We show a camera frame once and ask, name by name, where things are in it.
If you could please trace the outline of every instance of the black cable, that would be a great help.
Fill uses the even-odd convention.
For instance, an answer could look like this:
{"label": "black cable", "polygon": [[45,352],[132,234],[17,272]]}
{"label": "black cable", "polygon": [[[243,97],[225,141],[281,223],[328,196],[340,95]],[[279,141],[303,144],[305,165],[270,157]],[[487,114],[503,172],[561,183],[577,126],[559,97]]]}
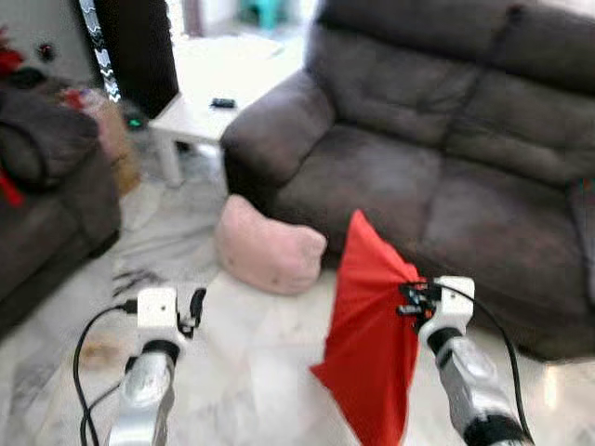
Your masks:
{"label": "black cable", "polygon": [[[419,284],[428,285],[428,283],[426,282],[420,282]],[[506,330],[504,329],[504,327],[502,327],[502,325],[500,325],[500,323],[496,319],[496,316],[494,316],[494,313],[492,313],[492,311],[484,303],[471,297],[470,295],[466,295],[465,293],[461,292],[460,290],[457,290],[456,288],[453,288],[452,286],[443,285],[437,282],[434,282],[433,284],[443,288],[444,290],[452,291],[454,293],[462,295],[466,299],[473,302],[474,305],[477,305],[477,307],[481,311],[483,311],[483,314],[485,314],[488,317],[488,319],[498,329],[498,331],[504,338],[504,343],[506,344],[506,348],[509,351],[510,367],[512,368],[512,380],[514,381],[514,396],[517,403],[519,421],[521,422],[522,430],[524,431],[525,435],[529,438],[530,441],[534,442],[533,436],[531,435],[531,430],[529,430],[529,426],[527,425],[527,419],[524,416],[524,407],[522,406],[521,378],[519,377],[519,365],[517,363],[517,354],[514,344],[510,340],[509,335],[506,333]]]}
{"label": "black cable", "polygon": [[[113,392],[115,392],[119,386],[120,386],[120,382],[117,382],[116,384],[114,384],[113,386],[111,386],[110,388],[108,388],[105,392],[103,392],[101,395],[99,395],[89,406],[89,413],[91,413],[93,411],[93,409],[95,409],[95,407],[100,404],[102,401],[104,401],[106,398],[108,398],[110,395],[112,395]],[[80,430],[80,435],[81,437],[85,437],[86,439],[86,423],[90,418],[87,418],[84,414],[83,417],[81,418],[81,425],[79,426],[79,430]]]}
{"label": "black cable", "polygon": [[[93,419],[91,418],[91,411],[89,410],[89,408],[86,404],[85,393],[83,392],[83,388],[81,387],[81,379],[80,379],[79,370],[78,370],[79,369],[79,361],[80,361],[80,357],[81,357],[81,349],[83,348],[83,343],[85,342],[86,335],[89,332],[89,330],[91,329],[91,326],[101,316],[104,316],[105,314],[107,314],[111,311],[116,311],[116,310],[126,311],[126,306],[125,305],[116,305],[114,307],[106,308],[103,311],[100,311],[98,314],[96,314],[93,317],[93,319],[91,319],[91,321],[88,322],[85,329],[81,333],[81,336],[78,339],[78,344],[76,345],[76,350],[74,351],[74,360],[73,360],[74,387],[76,388],[76,395],[78,396],[79,402],[81,403],[81,407],[83,408],[83,417],[85,417],[88,420],[89,428],[91,430],[91,439],[93,439],[94,446],[99,446],[99,438],[97,435],[97,430],[95,429],[95,425],[93,424]],[[81,444],[83,446],[87,445],[86,435],[85,435],[84,430],[81,432]]]}

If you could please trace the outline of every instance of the gray sofa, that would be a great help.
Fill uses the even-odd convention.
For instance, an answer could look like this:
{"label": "gray sofa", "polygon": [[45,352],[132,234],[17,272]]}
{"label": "gray sofa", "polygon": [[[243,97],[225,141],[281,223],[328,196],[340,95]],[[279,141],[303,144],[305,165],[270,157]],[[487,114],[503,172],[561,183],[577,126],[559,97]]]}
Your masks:
{"label": "gray sofa", "polygon": [[34,94],[0,90],[0,165],[24,196],[0,193],[3,335],[117,240],[120,209],[95,122]]}
{"label": "gray sofa", "polygon": [[323,1],[303,71],[221,140],[230,192],[330,257],[361,208],[422,274],[472,277],[526,352],[592,355],[594,67],[595,22],[553,7]]}

